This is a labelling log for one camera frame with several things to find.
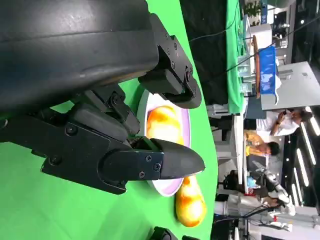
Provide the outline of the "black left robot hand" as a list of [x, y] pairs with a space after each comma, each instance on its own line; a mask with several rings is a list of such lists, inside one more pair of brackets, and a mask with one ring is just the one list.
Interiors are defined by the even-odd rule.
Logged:
[[144, 0], [3, 0], [0, 140], [43, 157], [45, 174], [115, 195], [128, 181], [205, 169], [192, 149], [139, 136], [119, 84], [183, 109], [202, 102], [192, 64]]

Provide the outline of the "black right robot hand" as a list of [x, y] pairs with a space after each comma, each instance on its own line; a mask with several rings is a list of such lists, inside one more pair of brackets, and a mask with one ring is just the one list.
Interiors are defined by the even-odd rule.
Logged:
[[[155, 226], [150, 240], [179, 240], [169, 229]], [[199, 238], [183, 235], [181, 240], [200, 240]]]

